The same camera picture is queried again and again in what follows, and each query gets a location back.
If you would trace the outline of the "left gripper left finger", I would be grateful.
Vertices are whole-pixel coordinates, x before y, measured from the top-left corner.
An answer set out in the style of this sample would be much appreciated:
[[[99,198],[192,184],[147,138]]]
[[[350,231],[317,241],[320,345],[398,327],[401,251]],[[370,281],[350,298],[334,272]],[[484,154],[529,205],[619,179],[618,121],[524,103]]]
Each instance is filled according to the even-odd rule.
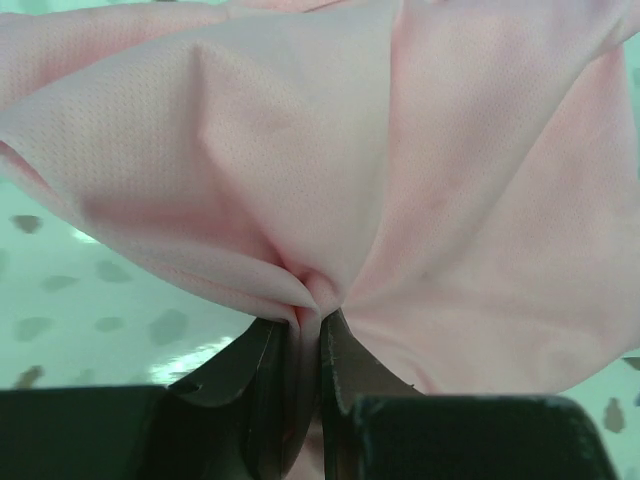
[[[287,330],[257,319],[168,387],[2,391],[2,478],[281,478]]]

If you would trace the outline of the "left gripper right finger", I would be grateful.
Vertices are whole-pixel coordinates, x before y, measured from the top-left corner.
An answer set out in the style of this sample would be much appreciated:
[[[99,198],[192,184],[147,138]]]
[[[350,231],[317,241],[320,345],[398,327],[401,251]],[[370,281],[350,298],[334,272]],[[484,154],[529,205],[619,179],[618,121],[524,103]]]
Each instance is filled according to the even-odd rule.
[[[617,474],[574,401],[423,395],[351,333],[322,323],[320,392],[328,479],[608,480]]]

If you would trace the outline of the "pink t shirt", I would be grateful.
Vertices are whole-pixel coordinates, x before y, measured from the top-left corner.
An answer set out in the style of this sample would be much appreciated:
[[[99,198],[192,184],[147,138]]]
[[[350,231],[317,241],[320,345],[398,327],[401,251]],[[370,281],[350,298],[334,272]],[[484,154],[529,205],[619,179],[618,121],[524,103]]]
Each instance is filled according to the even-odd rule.
[[[556,393],[639,345],[635,1],[142,3],[1,17],[1,171],[161,279],[427,394]]]

